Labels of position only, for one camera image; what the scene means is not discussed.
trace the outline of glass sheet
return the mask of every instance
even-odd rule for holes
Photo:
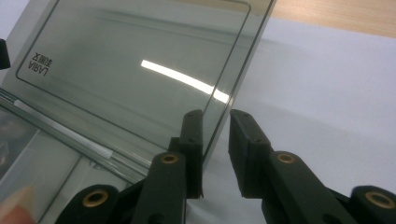
[[[0,106],[0,202],[29,189],[35,223],[55,223],[69,201],[96,184],[128,186],[94,161]]]
[[[144,175],[189,111],[204,111],[208,153],[272,3],[31,1],[2,89],[29,116],[108,149],[95,159],[110,170]]]

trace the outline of wooden surface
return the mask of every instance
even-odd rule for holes
[[[272,16],[396,38],[396,0],[277,0]]]

